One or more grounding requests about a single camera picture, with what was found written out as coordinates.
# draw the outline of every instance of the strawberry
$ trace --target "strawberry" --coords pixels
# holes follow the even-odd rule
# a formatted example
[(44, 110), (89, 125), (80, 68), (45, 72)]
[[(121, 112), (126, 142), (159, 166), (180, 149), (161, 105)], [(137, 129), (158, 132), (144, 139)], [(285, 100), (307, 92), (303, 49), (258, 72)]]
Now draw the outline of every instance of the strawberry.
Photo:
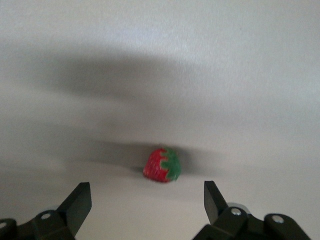
[(176, 181), (180, 173), (178, 156), (168, 147), (153, 151), (143, 169), (143, 175), (146, 178), (162, 183)]

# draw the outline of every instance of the strawberry leaves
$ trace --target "strawberry leaves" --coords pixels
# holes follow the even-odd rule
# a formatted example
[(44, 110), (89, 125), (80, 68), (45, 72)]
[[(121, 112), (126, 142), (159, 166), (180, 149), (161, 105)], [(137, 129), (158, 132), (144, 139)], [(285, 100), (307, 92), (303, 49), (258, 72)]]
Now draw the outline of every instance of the strawberry leaves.
[(168, 170), (166, 174), (167, 179), (176, 181), (181, 173), (178, 156), (171, 148), (165, 147), (164, 149), (165, 151), (161, 153), (161, 156), (164, 158), (161, 160), (160, 166), (162, 169)]

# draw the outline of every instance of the metal screw head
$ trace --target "metal screw head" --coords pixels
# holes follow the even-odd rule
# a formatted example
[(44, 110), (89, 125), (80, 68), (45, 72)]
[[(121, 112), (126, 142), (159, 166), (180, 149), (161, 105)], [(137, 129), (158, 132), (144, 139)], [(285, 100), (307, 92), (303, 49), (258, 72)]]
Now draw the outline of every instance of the metal screw head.
[(273, 215), (272, 220), (275, 221), (277, 224), (283, 224), (285, 222), (285, 220), (279, 215)]
[(50, 216), (51, 216), (50, 213), (45, 213), (45, 214), (43, 214), (43, 215), (41, 216), (41, 219), (42, 219), (42, 220), (45, 220), (45, 219), (50, 218)]
[(251, 214), (250, 210), (245, 205), (242, 205), (242, 204), (239, 204), (239, 203), (236, 203), (236, 202), (227, 202), (226, 204), (228, 205), (229, 208), (242, 209), (247, 214)]
[(1, 222), (1, 223), (0, 223), (0, 229), (4, 228), (5, 226), (7, 226), (7, 223), (6, 223), (6, 222)]
[(238, 208), (232, 208), (231, 209), (231, 213), (233, 215), (236, 215), (236, 216), (240, 216), (241, 215), (241, 211)]

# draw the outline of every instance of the screw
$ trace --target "screw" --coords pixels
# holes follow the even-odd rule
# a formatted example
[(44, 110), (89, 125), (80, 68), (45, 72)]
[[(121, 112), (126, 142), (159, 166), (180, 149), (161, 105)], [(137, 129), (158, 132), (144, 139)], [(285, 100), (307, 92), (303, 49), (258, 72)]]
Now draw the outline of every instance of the screw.
[(273, 215), (272, 220), (275, 221), (277, 224), (283, 224), (285, 222), (285, 220), (279, 215)]
[(6, 222), (1, 222), (0, 223), (0, 229), (5, 228), (7, 226)]
[(50, 216), (51, 216), (50, 213), (45, 213), (45, 214), (43, 214), (43, 215), (41, 216), (41, 219), (42, 219), (42, 220), (45, 220), (45, 219), (50, 218)]
[(238, 208), (232, 208), (231, 209), (231, 213), (233, 215), (236, 215), (236, 216), (240, 216), (241, 215), (241, 211)]

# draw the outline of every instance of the white surface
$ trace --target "white surface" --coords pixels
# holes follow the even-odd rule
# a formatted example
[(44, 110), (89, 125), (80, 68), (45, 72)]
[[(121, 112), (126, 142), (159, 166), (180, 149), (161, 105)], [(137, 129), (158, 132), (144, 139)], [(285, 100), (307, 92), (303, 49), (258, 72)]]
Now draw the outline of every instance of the white surface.
[[(2, 217), (90, 181), (85, 239), (191, 239), (203, 181), (320, 238), (320, 3), (1, 1)], [(172, 184), (137, 171), (176, 146)]]

